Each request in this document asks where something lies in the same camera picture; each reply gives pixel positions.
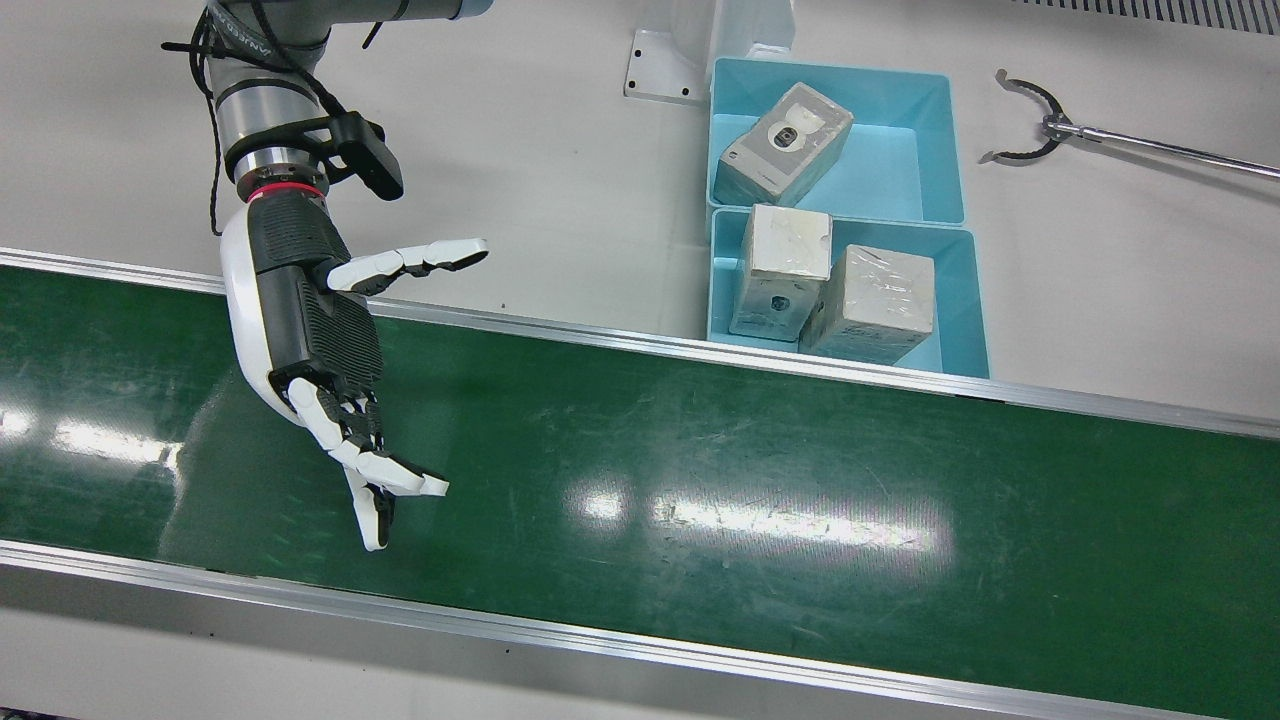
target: black cable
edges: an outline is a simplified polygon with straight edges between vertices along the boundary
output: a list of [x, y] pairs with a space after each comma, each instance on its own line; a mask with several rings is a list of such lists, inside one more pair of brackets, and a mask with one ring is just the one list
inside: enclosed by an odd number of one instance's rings
[[320, 101], [320, 106], [323, 106], [330, 115], [346, 115], [347, 109], [342, 106], [342, 102], [339, 102], [333, 94], [325, 90], [324, 85], [321, 85], [315, 76], [300, 65], [297, 60], [293, 59], [293, 55], [284, 51], [284, 45], [280, 42], [280, 38], [275, 36], [275, 31], [271, 29], [271, 23], [266, 19], [266, 10], [262, 9], [262, 0], [250, 0], [250, 6], [253, 8], [253, 18], [257, 19], [257, 24], [262, 28], [262, 35], [266, 36], [266, 41], [271, 44], [271, 50], [275, 50], [289, 69], [297, 73], [298, 77], [301, 77], [302, 81], [311, 87], [311, 90], [316, 94], [316, 99]]
[[[200, 20], [196, 23], [196, 32], [192, 35], [191, 44], [193, 46], [212, 46], [212, 31], [209, 24], [207, 8], [200, 13]], [[192, 74], [196, 79], [196, 87], [205, 96], [205, 108], [209, 110], [209, 124], [214, 128], [214, 179], [209, 186], [209, 232], [214, 233], [214, 237], [221, 237], [223, 231], [218, 229], [218, 182], [223, 174], [223, 138], [218, 132], [218, 110], [214, 108], [214, 91], [209, 87], [205, 72], [207, 60], [207, 53], [196, 53], [192, 50]]]
[[383, 29], [381, 20], [374, 23], [374, 29], [369, 31], [369, 36], [366, 36], [365, 41], [360, 44], [360, 49], [369, 50], [369, 46], [374, 44], [374, 38], [378, 37], [378, 31], [380, 29]]

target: plastic wrap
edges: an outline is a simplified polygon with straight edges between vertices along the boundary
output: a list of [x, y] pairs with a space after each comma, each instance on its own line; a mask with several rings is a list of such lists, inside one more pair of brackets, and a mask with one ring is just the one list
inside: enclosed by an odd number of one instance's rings
[[794, 342], [831, 277], [831, 215], [756, 205], [730, 332]]
[[852, 123], [849, 110], [795, 83], [721, 155], [716, 199], [794, 206], [836, 164]]
[[933, 333], [933, 260], [850, 245], [800, 333], [810, 355], [891, 365]]

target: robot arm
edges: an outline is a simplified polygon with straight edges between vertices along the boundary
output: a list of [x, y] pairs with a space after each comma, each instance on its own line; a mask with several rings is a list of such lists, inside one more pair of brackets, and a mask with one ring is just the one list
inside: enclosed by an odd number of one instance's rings
[[374, 395], [383, 359], [365, 296], [403, 274], [461, 270], [488, 247], [442, 241], [352, 258], [324, 193], [358, 176], [394, 200], [403, 193], [399, 167], [381, 128], [343, 108], [311, 72], [334, 23], [460, 18], [490, 3], [209, 0], [192, 45], [182, 46], [207, 64], [227, 172], [246, 201], [220, 245], [241, 370], [342, 465], [366, 550], [387, 546], [397, 496], [442, 496], [448, 483], [383, 447]]

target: ventilation grille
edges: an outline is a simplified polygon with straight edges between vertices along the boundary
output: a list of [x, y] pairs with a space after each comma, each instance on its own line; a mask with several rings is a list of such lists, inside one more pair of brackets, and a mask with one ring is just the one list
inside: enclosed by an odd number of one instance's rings
[[1019, 1], [1262, 35], [1280, 28], [1280, 0], [1014, 0]]

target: metal rod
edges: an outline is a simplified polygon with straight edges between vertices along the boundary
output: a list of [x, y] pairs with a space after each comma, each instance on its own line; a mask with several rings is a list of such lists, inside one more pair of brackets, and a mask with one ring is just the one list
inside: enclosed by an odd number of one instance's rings
[[1249, 163], [1248, 160], [1236, 160], [1235, 158], [1228, 158], [1226, 155], [1216, 155], [1213, 152], [1204, 152], [1202, 150], [1192, 150], [1190, 147], [1181, 147], [1179, 145], [1170, 145], [1167, 142], [1158, 142], [1155, 140], [1147, 140], [1144, 137], [1134, 137], [1132, 135], [1110, 132], [1105, 129], [1076, 126], [1073, 123], [1064, 123], [1060, 120], [1051, 120], [1051, 119], [1044, 120], [1044, 129], [1048, 131], [1050, 137], [1053, 137], [1055, 135], [1070, 135], [1083, 140], [1092, 140], [1093, 142], [1102, 142], [1102, 143], [1123, 142], [1128, 145], [1138, 145], [1140, 147], [1158, 150], [1160, 152], [1167, 152], [1169, 155], [1176, 155], [1179, 158], [1187, 158], [1189, 160], [1207, 163], [1210, 165], [1217, 165], [1220, 168], [1226, 168], [1229, 170], [1238, 170], [1242, 173], [1262, 176], [1270, 179], [1280, 179], [1280, 168], [1274, 168], [1271, 165], [1262, 165], [1258, 163]]

